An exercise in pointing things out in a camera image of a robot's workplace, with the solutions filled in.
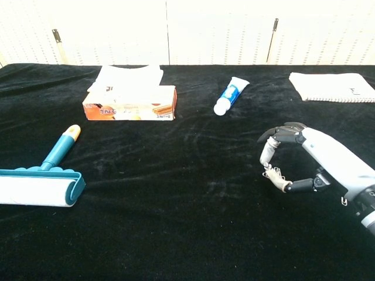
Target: spiral notebook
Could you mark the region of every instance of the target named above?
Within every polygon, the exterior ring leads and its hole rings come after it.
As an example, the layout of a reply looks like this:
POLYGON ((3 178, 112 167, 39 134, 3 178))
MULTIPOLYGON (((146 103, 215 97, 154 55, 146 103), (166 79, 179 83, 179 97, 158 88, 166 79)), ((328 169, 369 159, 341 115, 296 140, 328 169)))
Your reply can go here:
POLYGON ((303 101, 375 102, 375 90, 358 73, 289 76, 303 101))

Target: black velvet cloth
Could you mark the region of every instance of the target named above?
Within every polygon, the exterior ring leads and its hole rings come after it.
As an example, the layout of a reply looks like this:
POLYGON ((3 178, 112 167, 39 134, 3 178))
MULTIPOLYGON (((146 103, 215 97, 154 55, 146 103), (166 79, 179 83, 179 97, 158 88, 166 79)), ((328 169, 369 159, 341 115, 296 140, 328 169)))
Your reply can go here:
MULTIPOLYGON (((375 280, 375 237, 340 188, 283 194, 262 176, 256 142, 302 122, 375 167, 374 104, 303 102, 288 80, 355 72, 375 87, 375 67, 161 68, 161 84, 178 92, 174 121, 86 120, 99 66, 0 69, 0 169, 40 165, 79 124, 59 166, 87 183, 72 208, 0 205, 0 279, 375 280), (251 84, 217 116, 232 76, 251 84)), ((297 145, 282 145, 272 163, 288 180, 318 167, 297 145)))

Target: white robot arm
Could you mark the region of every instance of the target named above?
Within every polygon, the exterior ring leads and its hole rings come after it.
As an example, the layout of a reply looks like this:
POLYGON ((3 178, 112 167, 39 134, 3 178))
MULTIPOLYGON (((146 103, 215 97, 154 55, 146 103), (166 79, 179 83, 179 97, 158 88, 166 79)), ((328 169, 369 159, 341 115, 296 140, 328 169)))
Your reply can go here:
POLYGON ((258 140, 266 142, 260 157, 264 176, 285 193, 319 191, 334 178, 345 189, 344 198, 359 209, 362 224, 375 235, 375 170, 331 136, 297 122, 266 131, 258 140), (281 143, 298 143, 320 164, 314 179, 287 181, 270 161, 281 143))

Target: white pegboard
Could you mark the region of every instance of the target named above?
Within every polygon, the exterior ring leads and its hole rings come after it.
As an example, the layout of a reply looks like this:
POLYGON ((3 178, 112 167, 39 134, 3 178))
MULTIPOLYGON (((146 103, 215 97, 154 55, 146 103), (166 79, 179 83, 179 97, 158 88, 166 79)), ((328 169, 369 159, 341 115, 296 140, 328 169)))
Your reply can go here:
POLYGON ((0 1, 0 53, 3 66, 61 62, 49 23, 37 1, 0 1))
POLYGON ((375 64, 374 44, 369 0, 0 0, 3 66, 375 64))
POLYGON ((45 10, 68 63, 169 63, 165 0, 66 0, 58 9, 53 2, 45 10))
POLYGON ((265 64, 274 24, 245 1, 167 1, 171 64, 265 64))
POLYGON ((320 4, 299 16, 281 11, 269 63, 375 64, 375 2, 320 4))

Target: blue and white toothpaste tube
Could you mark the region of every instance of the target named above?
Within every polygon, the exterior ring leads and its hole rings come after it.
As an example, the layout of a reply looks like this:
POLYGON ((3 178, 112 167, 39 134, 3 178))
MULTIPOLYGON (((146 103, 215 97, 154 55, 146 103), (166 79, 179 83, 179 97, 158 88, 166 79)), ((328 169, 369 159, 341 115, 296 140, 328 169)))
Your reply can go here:
POLYGON ((224 115, 234 104, 242 90, 249 84, 250 82, 246 80, 232 77, 228 87, 224 90, 220 98, 217 100, 216 105, 213 107, 213 111, 216 115, 224 115))

